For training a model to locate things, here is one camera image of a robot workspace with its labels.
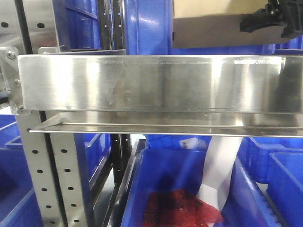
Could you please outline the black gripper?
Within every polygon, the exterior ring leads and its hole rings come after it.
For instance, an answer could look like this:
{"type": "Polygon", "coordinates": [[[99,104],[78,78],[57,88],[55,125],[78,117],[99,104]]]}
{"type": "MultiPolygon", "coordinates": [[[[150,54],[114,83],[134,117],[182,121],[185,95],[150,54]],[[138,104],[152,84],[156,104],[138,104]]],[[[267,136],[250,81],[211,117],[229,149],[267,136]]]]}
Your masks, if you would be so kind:
{"type": "Polygon", "coordinates": [[[240,22],[240,31],[252,33],[256,30],[285,26],[282,38],[297,38],[303,35],[303,1],[269,0],[266,9],[259,9],[240,22]]]}

